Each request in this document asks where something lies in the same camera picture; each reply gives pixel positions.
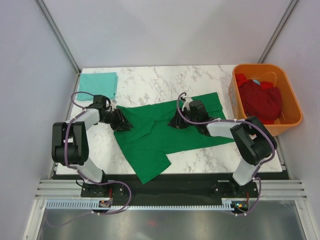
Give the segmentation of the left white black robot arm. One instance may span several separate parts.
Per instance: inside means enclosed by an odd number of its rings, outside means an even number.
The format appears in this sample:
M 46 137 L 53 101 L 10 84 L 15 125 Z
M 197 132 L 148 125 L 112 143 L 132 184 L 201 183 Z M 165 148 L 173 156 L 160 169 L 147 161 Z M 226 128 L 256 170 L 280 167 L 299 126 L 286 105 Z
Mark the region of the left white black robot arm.
M 92 95 L 89 106 L 68 122 L 56 122 L 52 126 L 51 157 L 55 163 L 75 170 L 99 197 L 106 196 L 110 185 L 103 180 L 104 171 L 89 156 L 87 131 L 99 123 L 110 125 L 114 132 L 130 131 L 134 126 L 116 102 L 104 95 Z

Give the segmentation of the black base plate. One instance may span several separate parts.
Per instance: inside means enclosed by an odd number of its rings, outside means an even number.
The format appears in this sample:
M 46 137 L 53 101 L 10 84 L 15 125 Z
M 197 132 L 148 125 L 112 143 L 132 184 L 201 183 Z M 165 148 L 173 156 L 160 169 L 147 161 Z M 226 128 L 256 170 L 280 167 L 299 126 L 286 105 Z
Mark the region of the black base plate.
M 238 186 L 230 173 L 161 174 L 142 184 L 135 174 L 108 174 L 108 185 L 85 183 L 83 198 L 111 197 L 118 205 L 217 205 L 223 198 L 254 199 L 258 196 L 253 181 Z

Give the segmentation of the right aluminium frame post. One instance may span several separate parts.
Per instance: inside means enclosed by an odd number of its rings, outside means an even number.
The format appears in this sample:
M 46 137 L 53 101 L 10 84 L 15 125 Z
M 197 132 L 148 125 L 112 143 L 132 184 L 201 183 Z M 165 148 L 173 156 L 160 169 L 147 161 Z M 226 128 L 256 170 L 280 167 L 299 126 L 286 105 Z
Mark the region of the right aluminium frame post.
M 295 11 L 295 8 L 299 4 L 300 0 L 290 0 L 288 6 L 286 7 L 284 13 L 282 14 L 277 26 L 275 27 L 273 33 L 271 34 L 265 48 L 263 49 L 257 63 L 263 64 L 268 55 L 270 54 L 271 50 L 273 49 L 275 43 L 277 42 L 281 32 L 285 28 L 287 22 L 289 21 L 291 15 Z

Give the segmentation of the dark red t shirt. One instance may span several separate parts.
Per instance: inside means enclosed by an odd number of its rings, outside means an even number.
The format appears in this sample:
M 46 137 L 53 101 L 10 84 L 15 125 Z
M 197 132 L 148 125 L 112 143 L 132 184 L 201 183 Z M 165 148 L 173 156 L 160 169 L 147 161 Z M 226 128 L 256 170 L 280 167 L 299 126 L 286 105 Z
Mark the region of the dark red t shirt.
M 257 84 L 252 79 L 237 83 L 242 107 L 246 116 L 255 116 L 263 124 L 272 125 L 282 112 L 282 96 L 273 83 Z

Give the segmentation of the left aluminium frame post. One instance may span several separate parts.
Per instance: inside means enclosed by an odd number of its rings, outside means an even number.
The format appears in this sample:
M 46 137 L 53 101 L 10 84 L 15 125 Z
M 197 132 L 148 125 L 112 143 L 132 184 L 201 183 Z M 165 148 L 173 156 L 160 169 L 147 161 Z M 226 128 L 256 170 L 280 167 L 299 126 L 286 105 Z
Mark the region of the left aluminium frame post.
M 45 18 L 49 28 L 51 29 L 54 37 L 56 38 L 59 46 L 61 47 L 63 53 L 67 57 L 69 63 L 71 64 L 73 70 L 76 72 L 77 75 L 80 75 L 81 69 L 77 64 L 73 54 L 71 53 L 70 48 L 68 47 L 67 42 L 65 41 L 61 31 L 59 30 L 58 25 L 56 24 L 49 8 L 47 7 L 44 0 L 35 0 L 36 5 L 38 6 L 39 10 L 41 11 L 43 17 Z

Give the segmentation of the aluminium frame post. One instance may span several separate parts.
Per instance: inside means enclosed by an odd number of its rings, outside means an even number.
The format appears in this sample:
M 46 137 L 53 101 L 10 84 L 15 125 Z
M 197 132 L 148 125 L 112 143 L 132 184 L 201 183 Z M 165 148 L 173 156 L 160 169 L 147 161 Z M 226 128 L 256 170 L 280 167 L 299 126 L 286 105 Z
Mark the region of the aluminium frame post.
M 277 26 L 275 27 L 273 33 L 271 34 L 265 48 L 263 49 L 257 63 L 263 64 L 268 55 L 270 54 L 271 50 L 273 49 L 275 43 L 277 42 L 281 32 L 285 28 L 287 22 L 289 21 L 291 15 L 295 11 L 295 8 L 299 4 L 300 0 L 290 0 L 288 6 L 286 7 L 284 13 L 282 14 Z
M 49 28 L 51 29 L 54 37 L 56 38 L 59 46 L 61 47 L 63 53 L 67 57 L 69 63 L 71 64 L 73 70 L 76 72 L 77 75 L 80 75 L 81 69 L 77 64 L 73 54 L 71 53 L 70 48 L 68 47 L 67 42 L 65 41 L 61 31 L 59 30 L 58 25 L 56 24 L 49 8 L 47 7 L 44 0 L 35 0 L 36 5 L 38 6 L 39 10 L 41 11 L 43 17 L 45 18 Z

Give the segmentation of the aluminium rail profile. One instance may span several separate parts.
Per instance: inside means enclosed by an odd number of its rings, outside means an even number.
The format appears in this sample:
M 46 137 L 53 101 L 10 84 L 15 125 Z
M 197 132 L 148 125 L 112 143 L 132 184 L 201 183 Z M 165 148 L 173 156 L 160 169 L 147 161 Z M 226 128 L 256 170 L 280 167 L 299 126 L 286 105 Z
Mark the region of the aluminium rail profile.
M 68 199 L 79 200 L 81 187 L 75 180 L 41 180 L 35 199 Z M 262 180 L 261 200 L 302 200 L 306 199 L 303 184 L 300 180 Z

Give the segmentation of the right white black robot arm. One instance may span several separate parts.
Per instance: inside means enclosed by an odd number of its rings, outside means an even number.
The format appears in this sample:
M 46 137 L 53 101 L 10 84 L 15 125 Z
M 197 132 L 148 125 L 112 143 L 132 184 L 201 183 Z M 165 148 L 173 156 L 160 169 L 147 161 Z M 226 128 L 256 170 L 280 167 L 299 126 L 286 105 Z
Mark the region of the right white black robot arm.
M 240 153 L 240 163 L 232 174 L 229 191 L 235 197 L 242 196 L 264 162 L 275 156 L 277 142 L 264 124 L 256 117 L 246 119 L 221 119 L 211 117 L 200 100 L 182 98 L 182 107 L 177 107 L 168 126 L 185 129 L 194 126 L 207 137 L 233 139 Z

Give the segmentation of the bright red t shirt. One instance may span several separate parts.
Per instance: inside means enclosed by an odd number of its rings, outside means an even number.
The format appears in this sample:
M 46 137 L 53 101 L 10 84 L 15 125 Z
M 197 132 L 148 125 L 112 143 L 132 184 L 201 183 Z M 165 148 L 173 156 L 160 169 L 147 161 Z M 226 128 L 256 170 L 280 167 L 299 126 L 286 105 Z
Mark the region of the bright red t shirt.
M 274 87 L 272 82 L 248 79 L 243 73 L 236 74 L 235 79 L 237 87 L 242 90 L 266 90 Z

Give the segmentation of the green t shirt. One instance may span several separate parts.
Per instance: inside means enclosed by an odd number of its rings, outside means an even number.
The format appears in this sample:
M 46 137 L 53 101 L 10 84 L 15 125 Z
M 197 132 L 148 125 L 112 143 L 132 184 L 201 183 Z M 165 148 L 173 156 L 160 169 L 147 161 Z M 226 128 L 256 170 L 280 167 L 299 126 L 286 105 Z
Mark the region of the green t shirt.
M 222 136 L 205 136 L 194 126 L 170 127 L 176 113 L 176 101 L 119 109 L 133 125 L 129 131 L 115 132 L 115 139 L 142 184 L 146 184 L 170 165 L 167 155 L 232 143 Z

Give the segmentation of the folded teal t shirt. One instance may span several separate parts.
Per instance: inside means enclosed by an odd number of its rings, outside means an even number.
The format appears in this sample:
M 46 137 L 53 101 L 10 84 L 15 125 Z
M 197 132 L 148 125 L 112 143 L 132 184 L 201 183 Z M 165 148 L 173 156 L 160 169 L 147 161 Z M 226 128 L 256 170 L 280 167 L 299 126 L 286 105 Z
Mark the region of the folded teal t shirt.
M 79 79 L 79 92 L 92 95 L 103 95 L 115 99 L 117 93 L 118 76 L 116 72 L 110 73 L 82 73 Z

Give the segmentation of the orange plastic bin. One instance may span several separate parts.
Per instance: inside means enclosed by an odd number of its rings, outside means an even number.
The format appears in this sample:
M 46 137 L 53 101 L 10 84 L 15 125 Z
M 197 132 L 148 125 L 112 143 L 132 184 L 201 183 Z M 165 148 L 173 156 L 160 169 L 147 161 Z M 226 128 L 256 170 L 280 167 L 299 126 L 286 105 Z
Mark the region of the orange plastic bin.
M 279 88 L 282 97 L 281 114 L 274 121 L 274 124 L 265 125 L 272 136 L 278 136 L 301 123 L 303 114 L 286 73 L 282 68 L 266 63 L 243 63 L 233 68 L 228 95 L 235 119 L 246 118 L 237 87 L 237 74 L 244 74 L 246 78 L 258 80 L 259 82 L 270 82 Z

